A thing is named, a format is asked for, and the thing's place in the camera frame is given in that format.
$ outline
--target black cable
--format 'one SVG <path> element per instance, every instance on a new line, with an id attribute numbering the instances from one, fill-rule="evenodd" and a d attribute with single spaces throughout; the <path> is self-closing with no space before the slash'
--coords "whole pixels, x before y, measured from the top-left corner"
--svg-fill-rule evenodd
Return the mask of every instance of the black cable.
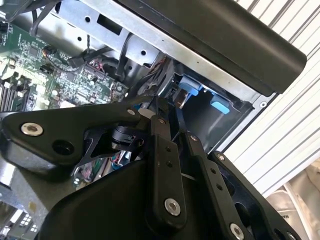
<path id="1" fill-rule="evenodd" d="M 21 13 L 24 14 L 24 13 L 32 12 L 33 10 L 42 8 L 42 7 L 44 7 L 45 5 L 47 5 L 47 4 L 51 3 L 51 2 L 55 2 L 55 0 L 34 0 Z"/>
<path id="2" fill-rule="evenodd" d="M 113 57 L 104 57 L 101 61 L 102 66 L 108 65 L 110 67 L 116 68 L 118 66 L 118 60 Z"/>
<path id="3" fill-rule="evenodd" d="M 120 57 L 119 57 L 119 63 L 118 67 L 116 68 L 115 75 L 121 77 L 123 75 L 123 72 L 125 71 L 125 65 L 127 63 L 127 49 L 128 49 L 128 42 L 130 38 L 133 36 L 131 32 L 129 32 L 128 36 L 126 36 L 126 39 L 124 41 L 123 47 L 121 49 Z"/>
<path id="4" fill-rule="evenodd" d="M 99 50 L 96 50 L 90 54 L 87 54 L 83 57 L 84 61 L 89 63 L 91 62 L 93 59 L 96 59 L 97 57 L 99 57 L 102 54 L 105 54 L 107 52 L 113 51 L 113 49 L 109 46 L 105 46 Z"/>
<path id="5" fill-rule="evenodd" d="M 53 62 L 50 58 L 49 58 L 49 53 L 46 52 L 45 49 L 42 50 L 42 55 L 44 56 L 44 58 L 58 71 L 63 72 L 63 73 L 75 73 L 78 72 L 82 66 L 78 67 L 77 69 L 73 69 L 73 70 L 65 70 L 62 67 L 56 65 L 55 62 Z"/>
<path id="6" fill-rule="evenodd" d="M 159 67 L 156 71 L 149 73 L 148 75 L 145 75 L 143 78 L 141 78 L 136 85 L 132 86 L 128 92 L 128 95 L 126 96 L 126 99 L 132 99 L 137 96 L 139 89 L 153 76 L 155 76 L 157 73 L 163 70 L 163 66 Z"/>
<path id="7" fill-rule="evenodd" d="M 35 23 L 35 21 L 38 18 L 37 10 L 32 11 L 32 22 Z"/>
<path id="8" fill-rule="evenodd" d="M 90 54 L 90 35 L 86 35 L 86 54 Z"/>
<path id="9" fill-rule="evenodd" d="M 44 9 L 40 13 L 39 17 L 33 22 L 32 26 L 30 28 L 29 34 L 32 37 L 37 36 L 39 24 L 42 22 L 43 19 L 45 19 L 45 17 L 51 12 L 51 10 L 55 7 L 55 5 L 58 2 L 60 2 L 60 0 L 52 1 L 44 7 Z"/>

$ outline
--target mounting hole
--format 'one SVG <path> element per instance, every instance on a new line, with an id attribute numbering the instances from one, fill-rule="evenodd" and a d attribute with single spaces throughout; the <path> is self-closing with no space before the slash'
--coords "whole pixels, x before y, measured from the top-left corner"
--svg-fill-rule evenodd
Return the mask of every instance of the mounting hole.
<path id="1" fill-rule="evenodd" d="M 217 184 L 216 187 L 217 187 L 220 191 L 223 190 L 223 188 L 222 188 L 222 186 L 221 186 L 220 184 Z"/>
<path id="2" fill-rule="evenodd" d="M 75 147 L 66 140 L 56 140 L 52 144 L 53 150 L 60 155 L 68 156 L 74 153 Z"/>
<path id="3" fill-rule="evenodd" d="M 166 164 L 169 168 L 172 168 L 172 167 L 173 167 L 173 165 L 172 165 L 172 163 L 171 163 L 170 161 L 166 161 L 165 164 Z"/>

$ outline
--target corrugated metal shutter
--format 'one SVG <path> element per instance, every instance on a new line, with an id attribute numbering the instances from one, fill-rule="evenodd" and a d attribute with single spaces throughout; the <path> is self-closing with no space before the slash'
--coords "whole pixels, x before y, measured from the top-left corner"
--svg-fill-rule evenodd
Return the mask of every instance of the corrugated metal shutter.
<path id="1" fill-rule="evenodd" d="M 289 89 L 225 152 L 266 197 L 320 157 L 320 1 L 237 2 L 308 59 Z"/>

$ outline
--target motherboard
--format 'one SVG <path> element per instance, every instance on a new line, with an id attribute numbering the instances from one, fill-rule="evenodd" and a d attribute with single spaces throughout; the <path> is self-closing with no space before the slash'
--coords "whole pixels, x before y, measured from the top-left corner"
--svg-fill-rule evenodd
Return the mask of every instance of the motherboard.
<path id="1" fill-rule="evenodd" d="M 48 60 L 44 55 L 48 46 L 13 24 L 0 24 L 0 112 L 107 104 L 125 96 L 126 86 L 99 63 L 68 71 L 71 56 L 55 48 Z"/>

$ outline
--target screw hole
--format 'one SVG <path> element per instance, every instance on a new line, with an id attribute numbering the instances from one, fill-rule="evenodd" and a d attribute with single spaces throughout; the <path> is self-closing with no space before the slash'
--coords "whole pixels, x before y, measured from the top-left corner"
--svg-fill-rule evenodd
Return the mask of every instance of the screw hole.
<path id="1" fill-rule="evenodd" d="M 176 205 L 175 205 L 173 202 L 170 202 L 170 203 L 169 203 L 169 206 L 170 206 L 170 208 L 171 208 L 173 211 L 177 210 L 177 207 L 176 207 Z"/>
<path id="2" fill-rule="evenodd" d="M 166 161 L 165 164 L 166 164 L 169 168 L 172 168 L 172 167 L 173 167 L 173 165 L 172 165 L 172 163 L 171 163 L 170 161 Z"/>
<path id="3" fill-rule="evenodd" d="M 216 187 L 217 187 L 220 191 L 223 190 L 223 188 L 222 188 L 222 186 L 221 186 L 220 184 L 217 184 Z"/>
<path id="4" fill-rule="evenodd" d="M 239 231 L 238 228 L 235 228 L 234 231 L 235 231 L 236 234 L 238 234 L 238 235 L 240 234 L 240 231 Z"/>
<path id="5" fill-rule="evenodd" d="M 68 156 L 74 153 L 75 147 L 66 140 L 56 140 L 52 144 L 53 150 L 60 155 Z"/>

